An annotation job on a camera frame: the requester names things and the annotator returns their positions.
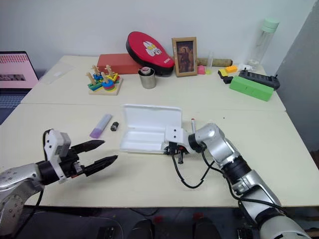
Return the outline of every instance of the black cable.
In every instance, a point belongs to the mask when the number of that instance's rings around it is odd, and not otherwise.
[[[32,218],[32,216],[34,215],[35,211],[37,210],[37,208],[40,205],[40,202],[42,200],[42,196],[43,196],[43,190],[40,191],[40,195],[38,198],[38,201],[36,202],[32,212],[29,214],[29,216],[27,217],[27,219],[24,221],[24,223],[21,225],[21,227],[18,229],[18,231],[15,233],[14,235],[14,239],[17,238],[19,236],[19,234],[21,233],[21,231],[23,230],[23,228],[26,226],[26,224],[30,221],[30,219]]]
[[[154,215],[159,211],[160,208],[155,209],[154,212],[152,212],[152,213],[150,213],[150,214],[145,214],[145,213],[139,212],[139,211],[137,211],[137,210],[135,210],[135,209],[133,209],[133,208],[129,208],[129,209],[130,209],[131,211],[137,213],[137,214],[142,215],[143,217],[151,217],[151,216],[154,216]]]
[[[44,160],[45,161],[48,161],[48,158],[47,158],[47,155],[46,155],[46,152],[44,150],[44,146],[45,146],[45,137],[46,137],[46,134],[49,133],[51,131],[51,129],[48,129],[46,130],[43,135],[42,135],[42,144],[43,144],[43,152],[44,152]],[[14,239],[17,238],[19,236],[19,234],[21,233],[21,231],[23,230],[23,228],[27,225],[27,223],[30,221],[30,219],[32,218],[32,216],[34,215],[35,211],[38,209],[40,203],[41,203],[41,200],[42,200],[42,196],[43,196],[43,191],[44,190],[41,190],[40,191],[40,194],[39,194],[39,198],[35,204],[35,206],[33,207],[33,210],[32,212],[29,214],[29,216],[27,217],[27,219],[23,222],[23,224],[21,225],[21,227],[18,229],[18,231],[15,233],[14,235]]]
[[[205,157],[205,155],[204,155],[204,151],[205,151],[205,149],[203,149],[203,150],[201,151],[201,155],[202,155],[203,160],[205,161],[205,163],[208,164],[207,159],[206,159],[206,157]],[[229,192],[230,192],[231,196],[232,196],[235,200],[237,200],[239,203],[241,203],[241,202],[260,203],[260,204],[264,204],[264,205],[267,205],[267,206],[270,206],[270,207],[273,207],[273,208],[277,208],[277,209],[279,209],[279,210],[281,210],[281,211],[283,211],[283,212],[286,211],[286,210],[283,209],[281,206],[278,206],[277,204],[274,204],[274,203],[269,203],[269,202],[262,201],[262,200],[257,200],[257,199],[249,199],[249,198],[239,198],[239,197],[237,197],[237,196],[234,194],[234,192],[233,192],[233,190],[232,190],[232,187],[231,187],[231,184],[230,184],[228,178],[226,177],[226,175],[225,175],[221,170],[219,170],[219,169],[217,169],[217,168],[210,167],[210,169],[212,169],[212,170],[214,170],[214,171],[216,171],[216,172],[219,172],[219,173],[221,173],[221,174],[223,175],[223,177],[224,177],[224,178],[226,179],[226,181],[227,181],[228,188],[229,188]]]
[[[171,158],[172,158],[172,160],[173,160],[176,173],[177,173],[177,175],[179,176],[181,182],[182,182],[187,188],[191,188],[191,189],[198,188],[198,187],[204,182],[204,178],[206,177],[206,175],[207,175],[208,171],[210,170],[211,166],[214,164],[214,161],[213,161],[213,162],[210,164],[210,167],[207,168],[207,170],[205,171],[204,175],[201,177],[200,182],[199,182],[197,185],[191,186],[191,185],[189,185],[189,184],[187,184],[187,183],[185,182],[185,179],[184,179],[184,178],[182,177],[182,175],[180,174],[179,169],[178,169],[178,166],[177,166],[177,164],[176,164],[176,160],[175,160],[174,155],[172,155]]]

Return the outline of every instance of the red box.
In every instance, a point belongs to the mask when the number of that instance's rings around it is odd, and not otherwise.
[[[105,69],[106,65],[110,65],[112,71],[119,74],[137,74],[142,68],[140,64],[135,62],[129,54],[101,54],[97,67],[100,71],[108,74]]]

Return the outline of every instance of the purple marker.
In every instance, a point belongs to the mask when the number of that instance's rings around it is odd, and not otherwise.
[[[90,136],[92,138],[99,138],[101,136],[103,130],[105,129],[105,127],[107,126],[107,124],[111,120],[111,118],[112,118],[112,116],[110,114],[104,115],[103,118],[101,118],[100,122],[95,126],[93,131],[90,133]]]

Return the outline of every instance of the metal cup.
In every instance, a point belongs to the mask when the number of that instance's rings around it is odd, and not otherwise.
[[[145,89],[152,89],[156,86],[155,70],[150,67],[143,67],[139,70],[142,86]]]

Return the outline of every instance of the green bottle cap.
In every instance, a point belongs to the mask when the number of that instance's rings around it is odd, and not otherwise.
[[[279,21],[273,18],[265,18],[264,24],[261,29],[265,32],[274,33],[279,25]]]

